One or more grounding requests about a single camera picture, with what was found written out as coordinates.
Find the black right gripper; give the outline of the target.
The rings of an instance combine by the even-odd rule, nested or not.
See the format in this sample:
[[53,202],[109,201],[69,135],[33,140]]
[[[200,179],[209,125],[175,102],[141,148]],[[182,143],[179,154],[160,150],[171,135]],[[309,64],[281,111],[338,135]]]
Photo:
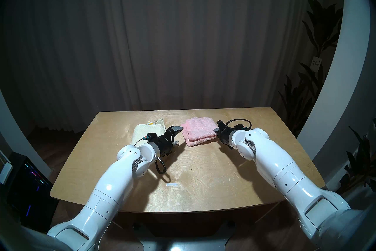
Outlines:
[[225,145],[229,147],[229,149],[233,149],[231,145],[232,136],[238,129],[229,127],[228,125],[236,120],[230,120],[227,123],[224,123],[222,120],[217,121],[218,127],[215,128],[213,131],[216,133],[218,139]]

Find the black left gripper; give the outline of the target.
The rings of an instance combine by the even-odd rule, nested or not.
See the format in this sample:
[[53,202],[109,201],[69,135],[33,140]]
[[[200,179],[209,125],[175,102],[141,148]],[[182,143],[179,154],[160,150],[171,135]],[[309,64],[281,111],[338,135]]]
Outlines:
[[151,142],[153,142],[159,149],[159,157],[164,157],[169,155],[173,148],[175,148],[179,141],[174,141],[174,138],[182,132],[184,127],[182,126],[171,126],[169,127],[164,134],[157,136],[156,133],[151,133]]

